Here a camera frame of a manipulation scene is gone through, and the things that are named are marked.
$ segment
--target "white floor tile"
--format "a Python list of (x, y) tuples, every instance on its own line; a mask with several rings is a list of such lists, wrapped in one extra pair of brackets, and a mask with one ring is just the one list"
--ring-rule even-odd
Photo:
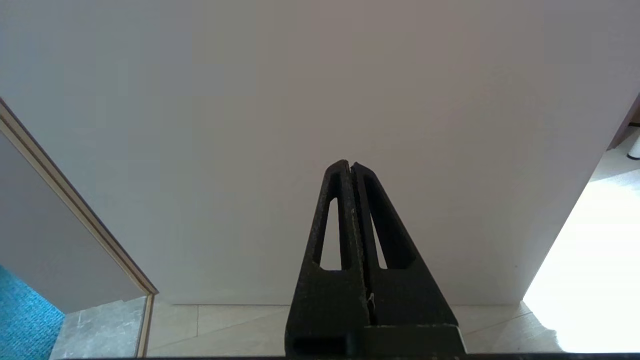
[(283, 356), (288, 315), (289, 312), (283, 310), (149, 350), (148, 356)]
[(463, 336), (467, 352), (562, 352), (556, 332), (533, 313)]
[(199, 305), (198, 335), (288, 310), (289, 306)]
[(452, 306), (451, 309), (458, 319), (462, 334), (478, 331), (531, 312), (523, 302), (519, 305)]
[(148, 348), (161, 347), (196, 336), (197, 305), (169, 305), (155, 301), (149, 330)]
[(602, 154), (602, 158), (591, 175), (590, 181), (602, 180), (607, 177), (640, 169), (640, 161), (627, 158), (627, 153), (631, 150), (631, 146), (636, 142), (639, 135), (640, 129), (636, 128), (635, 133), (623, 141), (617, 148)]

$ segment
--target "floor grout line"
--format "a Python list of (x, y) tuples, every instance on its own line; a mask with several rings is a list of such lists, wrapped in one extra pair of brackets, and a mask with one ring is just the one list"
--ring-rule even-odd
[[(289, 310), (289, 309), (283, 309), (283, 310), (280, 310), (280, 311), (276, 311), (275, 313), (271, 313), (271, 314), (268, 314), (268, 315), (260, 316), (260, 317), (258, 317), (258, 318), (254, 318), (254, 319), (251, 319), (251, 320), (247, 320), (247, 321), (245, 321), (245, 322), (236, 323), (236, 324), (234, 324), (234, 325), (229, 325), (229, 326), (221, 327), (220, 329), (216, 329), (216, 330), (213, 330), (213, 331), (205, 332), (205, 333), (203, 333), (202, 335), (211, 334), (212, 332), (216, 332), (216, 331), (220, 331), (220, 330), (229, 329), (229, 328), (231, 328), (231, 327), (238, 326), (238, 325), (243, 325), (243, 324), (246, 324), (246, 323), (248, 323), (248, 322), (252, 322), (252, 321), (255, 321), (255, 320), (259, 320), (259, 319), (262, 319), (262, 318), (266, 318), (266, 317), (269, 317), (269, 316), (272, 316), (272, 315), (277, 315), (277, 314), (283, 313), (284, 311), (288, 311), (288, 310)], [(182, 339), (182, 340), (174, 341), (174, 342), (172, 342), (172, 343), (164, 344), (164, 345), (162, 345), (162, 346), (160, 346), (160, 347), (149, 348), (149, 350), (158, 350), (158, 349), (160, 349), (160, 348), (167, 347), (167, 346), (169, 346), (169, 345), (175, 345), (175, 344), (177, 344), (177, 343), (181, 343), (181, 342), (183, 342), (183, 341), (192, 340), (192, 339), (195, 339), (195, 338), (197, 338), (197, 337), (198, 337), (197, 335), (196, 335), (196, 336), (192, 336), (192, 337), (190, 337), (190, 338), (186, 338), (186, 339)]]
[(491, 327), (498, 326), (498, 325), (502, 325), (502, 324), (504, 324), (504, 323), (508, 323), (508, 322), (510, 322), (510, 321), (512, 321), (512, 320), (515, 320), (515, 319), (517, 319), (517, 318), (521, 318), (521, 317), (523, 317), (523, 316), (525, 316), (525, 315), (529, 315), (529, 314), (533, 314), (533, 311), (529, 310), (528, 312), (523, 313), (523, 314), (520, 314), (520, 315), (518, 315), (518, 316), (514, 316), (514, 317), (510, 318), (509, 320), (504, 320), (504, 321), (501, 321), (501, 322), (499, 322), (499, 323), (495, 323), (495, 324), (493, 324), (493, 325), (489, 325), (489, 326), (487, 326), (487, 327), (483, 327), (482, 329), (478, 329), (478, 330), (473, 330), (473, 331), (467, 332), (467, 333), (465, 333), (465, 334), (462, 334), (462, 336), (475, 334), (476, 332), (483, 331), (483, 330), (487, 330), (487, 329), (489, 329), (489, 328), (491, 328)]

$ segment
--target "white wall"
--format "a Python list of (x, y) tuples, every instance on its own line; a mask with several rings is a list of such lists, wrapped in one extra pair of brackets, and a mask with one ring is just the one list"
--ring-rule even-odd
[(3, 3), (0, 94), (161, 295), (291, 299), (326, 166), (522, 298), (640, 90), (637, 1)]
[(64, 313), (144, 294), (0, 133), (0, 264)]

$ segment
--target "wooden door trim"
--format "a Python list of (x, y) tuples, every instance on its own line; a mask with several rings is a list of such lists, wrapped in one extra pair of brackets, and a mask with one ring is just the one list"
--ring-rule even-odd
[(0, 97), (0, 131), (146, 295), (158, 290)]
[(149, 331), (151, 330), (151, 316), (153, 315), (154, 309), (154, 299), (155, 295), (147, 295), (144, 313), (142, 314), (142, 323), (140, 324), (140, 333), (138, 334), (138, 348), (136, 349), (136, 357), (147, 357)]

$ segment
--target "doorway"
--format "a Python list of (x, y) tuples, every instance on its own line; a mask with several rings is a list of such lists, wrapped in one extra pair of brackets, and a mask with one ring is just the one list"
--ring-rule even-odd
[(157, 290), (1, 99), (0, 165), (0, 264), (61, 315), (37, 358), (144, 356)]
[(640, 161), (627, 157), (640, 136), (637, 104), (524, 298), (567, 352), (640, 352)]

